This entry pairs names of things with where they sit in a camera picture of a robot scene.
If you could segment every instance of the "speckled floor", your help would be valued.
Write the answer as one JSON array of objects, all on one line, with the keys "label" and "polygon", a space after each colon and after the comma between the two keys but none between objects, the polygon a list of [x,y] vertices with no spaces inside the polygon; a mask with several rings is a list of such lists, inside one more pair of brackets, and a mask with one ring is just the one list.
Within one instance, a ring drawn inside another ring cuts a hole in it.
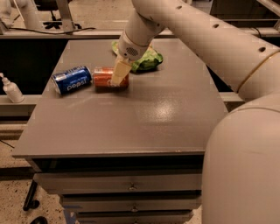
[{"label": "speckled floor", "polygon": [[[209,11],[209,3],[200,1],[195,4],[203,11]],[[93,26],[98,29],[122,29],[132,10],[130,0],[73,0],[69,6],[75,22],[80,23],[83,28]],[[17,15],[17,12],[13,10],[12,15]],[[48,19],[49,13],[42,13],[42,17]],[[14,26],[20,27],[23,26],[23,23],[18,19]],[[8,132],[9,127],[0,123],[0,128],[2,131],[0,140],[4,140],[13,147],[16,146],[18,140],[11,140],[13,138],[11,132],[9,131],[9,137],[4,134],[4,130],[7,129]],[[7,144],[0,142],[0,168],[29,166],[23,159],[11,157],[12,148]],[[58,195],[49,195],[40,186],[38,186],[34,196],[34,199],[40,202],[39,207],[25,212],[23,205],[31,182],[30,179],[0,179],[0,224],[29,224],[38,216],[46,217],[50,224],[79,223],[74,221],[74,218],[71,217],[72,214],[65,215]],[[187,223],[200,224],[201,207],[194,210],[193,213],[194,216]]]}]

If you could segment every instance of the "blue can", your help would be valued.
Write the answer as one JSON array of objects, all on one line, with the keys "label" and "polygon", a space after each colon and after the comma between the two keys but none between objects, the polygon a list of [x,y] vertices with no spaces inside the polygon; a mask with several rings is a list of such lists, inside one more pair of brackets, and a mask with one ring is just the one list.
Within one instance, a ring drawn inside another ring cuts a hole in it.
[{"label": "blue can", "polygon": [[86,66],[77,66],[52,75],[55,90],[63,95],[90,83],[92,74]]}]

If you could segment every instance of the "white spray bottle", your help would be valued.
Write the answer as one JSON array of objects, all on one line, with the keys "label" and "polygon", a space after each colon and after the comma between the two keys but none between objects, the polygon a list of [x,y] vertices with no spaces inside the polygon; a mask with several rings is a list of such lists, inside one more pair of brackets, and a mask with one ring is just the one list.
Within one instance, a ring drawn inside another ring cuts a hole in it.
[{"label": "white spray bottle", "polygon": [[12,102],[21,102],[25,97],[19,90],[18,86],[14,82],[10,82],[2,73],[0,73],[3,82],[3,91],[7,94]]}]

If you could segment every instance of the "gray tabletop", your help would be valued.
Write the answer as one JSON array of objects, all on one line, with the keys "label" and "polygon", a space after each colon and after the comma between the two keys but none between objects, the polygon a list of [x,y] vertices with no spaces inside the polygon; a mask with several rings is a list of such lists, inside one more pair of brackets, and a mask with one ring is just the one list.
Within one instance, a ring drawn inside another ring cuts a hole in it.
[{"label": "gray tabletop", "polygon": [[[112,67],[111,40],[71,40],[54,73]],[[60,96],[49,81],[20,137],[16,158],[203,153],[226,109],[203,62],[178,39],[154,39],[157,71],[129,75],[122,92],[95,86]]]}]

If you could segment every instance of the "table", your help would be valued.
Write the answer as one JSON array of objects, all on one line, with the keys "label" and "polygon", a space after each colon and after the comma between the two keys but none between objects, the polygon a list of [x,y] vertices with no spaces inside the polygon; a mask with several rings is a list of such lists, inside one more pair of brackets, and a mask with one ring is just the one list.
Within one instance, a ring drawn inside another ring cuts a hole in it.
[{"label": "table", "polygon": [[[53,73],[112,67],[111,39],[71,40]],[[207,67],[180,40],[154,39],[157,70],[129,87],[67,95],[49,80],[13,157],[80,223],[182,222],[197,208],[204,149],[226,108]]]}]

